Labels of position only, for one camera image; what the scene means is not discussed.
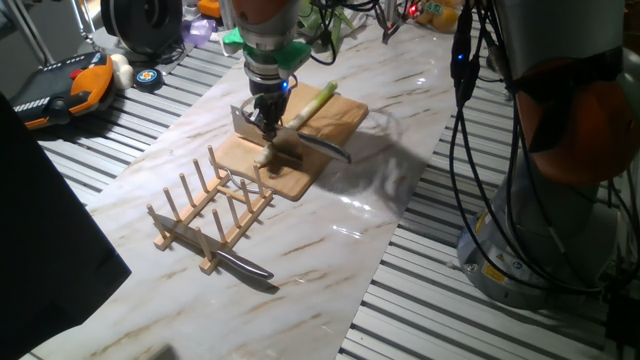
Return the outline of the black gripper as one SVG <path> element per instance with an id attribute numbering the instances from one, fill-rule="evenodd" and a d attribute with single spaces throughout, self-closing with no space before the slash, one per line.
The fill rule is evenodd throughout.
<path id="1" fill-rule="evenodd" d="M 281 122 L 289 100 L 289 81 L 260 82 L 250 79 L 249 89 L 256 97 L 253 124 L 262 132 L 265 140 L 273 140 L 277 133 L 275 125 Z"/>

